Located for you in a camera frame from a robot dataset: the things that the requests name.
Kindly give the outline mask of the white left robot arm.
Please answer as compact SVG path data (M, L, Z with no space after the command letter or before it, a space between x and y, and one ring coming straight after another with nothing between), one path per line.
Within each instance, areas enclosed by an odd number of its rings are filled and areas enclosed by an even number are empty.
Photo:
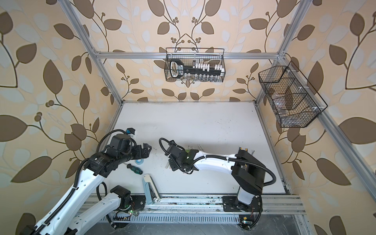
M79 164L73 185L63 198L40 221L25 225L19 231L20 235L82 235L114 210L133 212L135 203L130 190L116 186L101 197L99 187L105 185L104 180L119 165L148 158L152 147L138 145L131 137L132 128L117 129L115 133L103 150ZM99 201L78 215L92 192L98 193Z

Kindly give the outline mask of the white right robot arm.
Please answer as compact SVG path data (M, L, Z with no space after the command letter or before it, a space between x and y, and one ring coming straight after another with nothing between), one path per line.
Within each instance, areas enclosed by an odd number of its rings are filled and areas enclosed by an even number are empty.
M263 188L277 181L276 175L248 149L240 148L231 155L215 155L197 149L186 150L175 141L165 138L159 139L159 145L173 171L193 174L194 171L213 170L230 174L240 188L236 198L223 198L223 209L226 212L261 210Z

